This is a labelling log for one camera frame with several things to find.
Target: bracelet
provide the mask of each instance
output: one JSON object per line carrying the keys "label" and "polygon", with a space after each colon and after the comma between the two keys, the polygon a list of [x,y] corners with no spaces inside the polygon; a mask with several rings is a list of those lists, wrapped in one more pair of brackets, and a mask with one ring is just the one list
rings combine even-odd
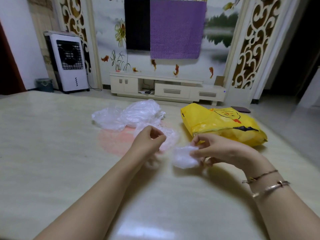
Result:
{"label": "bracelet", "polygon": [[252,197],[256,198],[256,197],[260,196],[261,194],[271,193],[274,190],[276,190],[278,188],[283,188],[283,186],[286,186],[286,185],[289,185],[289,184],[290,183],[288,181],[278,181],[276,185],[266,187],[263,191],[258,192],[258,193],[254,193],[252,195]]}
{"label": "bracelet", "polygon": [[278,172],[278,170],[273,170],[273,171],[270,171],[270,172],[265,172],[263,173],[262,175],[258,176],[258,177],[250,177],[248,180],[243,180],[242,183],[247,183],[247,184],[251,184],[252,182],[260,179],[261,177],[265,176],[265,175],[268,175],[270,173],[275,173],[275,172]]}

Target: air cooler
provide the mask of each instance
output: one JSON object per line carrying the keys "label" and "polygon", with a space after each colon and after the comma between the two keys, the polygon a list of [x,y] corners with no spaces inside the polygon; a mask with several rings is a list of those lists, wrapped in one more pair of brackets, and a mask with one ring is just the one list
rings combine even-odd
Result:
{"label": "air cooler", "polygon": [[46,31],[43,33],[51,57],[59,90],[89,91],[81,39],[71,33]]}

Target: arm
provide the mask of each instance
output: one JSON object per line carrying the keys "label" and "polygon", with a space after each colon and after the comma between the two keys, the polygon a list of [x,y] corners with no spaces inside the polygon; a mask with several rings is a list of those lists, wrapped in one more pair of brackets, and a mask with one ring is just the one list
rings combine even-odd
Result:
{"label": "arm", "polygon": [[123,158],[34,240],[103,239],[131,179],[165,140],[158,129],[144,128]]}
{"label": "arm", "polygon": [[[244,171],[247,178],[258,177],[273,171],[274,166],[253,148],[215,134],[194,137],[192,144],[205,141],[199,150],[191,152],[194,157],[210,157],[207,164],[229,163]],[[253,193],[283,181],[275,172],[265,175],[250,184]],[[318,239],[320,218],[298,197],[290,186],[284,186],[270,194],[255,199],[271,240]]]}

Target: trash can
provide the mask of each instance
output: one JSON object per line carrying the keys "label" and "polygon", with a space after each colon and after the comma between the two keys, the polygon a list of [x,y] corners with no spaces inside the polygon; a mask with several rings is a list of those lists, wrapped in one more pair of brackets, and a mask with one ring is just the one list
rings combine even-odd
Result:
{"label": "trash can", "polygon": [[54,86],[52,79],[50,78],[38,78],[35,80],[38,91],[41,92],[54,92]]}

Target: fan grille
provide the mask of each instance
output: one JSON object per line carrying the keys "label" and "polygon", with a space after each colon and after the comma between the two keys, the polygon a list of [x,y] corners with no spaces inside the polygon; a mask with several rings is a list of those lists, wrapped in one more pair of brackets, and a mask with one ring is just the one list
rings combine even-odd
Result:
{"label": "fan grille", "polygon": [[57,40],[57,45],[64,70],[83,69],[81,49],[78,42]]}

